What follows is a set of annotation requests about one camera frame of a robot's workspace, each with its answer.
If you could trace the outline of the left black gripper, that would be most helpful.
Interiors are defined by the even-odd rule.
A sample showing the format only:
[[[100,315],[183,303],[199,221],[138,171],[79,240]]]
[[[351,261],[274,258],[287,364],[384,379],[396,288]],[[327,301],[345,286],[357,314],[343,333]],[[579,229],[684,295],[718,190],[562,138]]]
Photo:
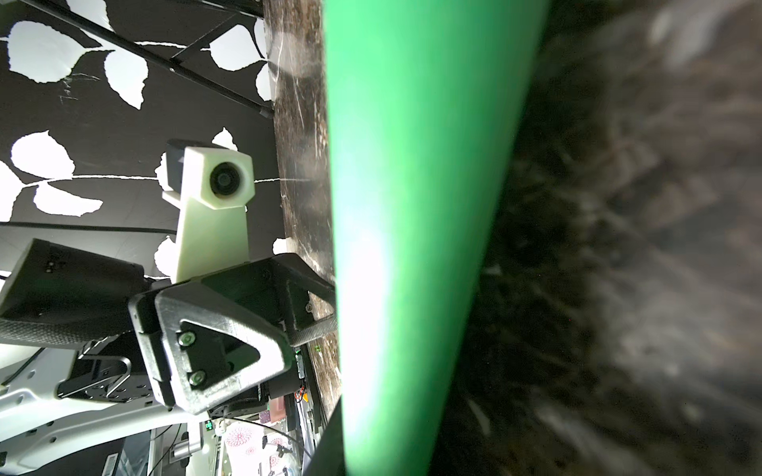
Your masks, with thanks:
[[[158,402],[200,415],[296,364],[308,305],[335,286],[297,254],[281,254],[136,295],[129,301]]]

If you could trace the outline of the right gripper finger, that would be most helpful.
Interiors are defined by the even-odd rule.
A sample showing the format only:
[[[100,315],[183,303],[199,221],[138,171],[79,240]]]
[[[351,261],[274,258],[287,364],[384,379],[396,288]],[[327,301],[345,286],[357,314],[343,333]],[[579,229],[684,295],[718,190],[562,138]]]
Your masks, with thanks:
[[[305,476],[345,476],[341,400],[337,402],[323,437],[305,469]]]

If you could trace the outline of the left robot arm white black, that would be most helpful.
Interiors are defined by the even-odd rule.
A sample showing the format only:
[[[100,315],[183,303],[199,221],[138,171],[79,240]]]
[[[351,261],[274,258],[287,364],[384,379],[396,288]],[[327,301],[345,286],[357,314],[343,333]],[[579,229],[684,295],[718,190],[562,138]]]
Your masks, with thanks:
[[[220,420],[305,388],[301,348],[332,332],[335,287],[300,256],[139,265],[36,239],[1,289],[1,471],[22,475],[93,446],[177,428],[171,461]]]

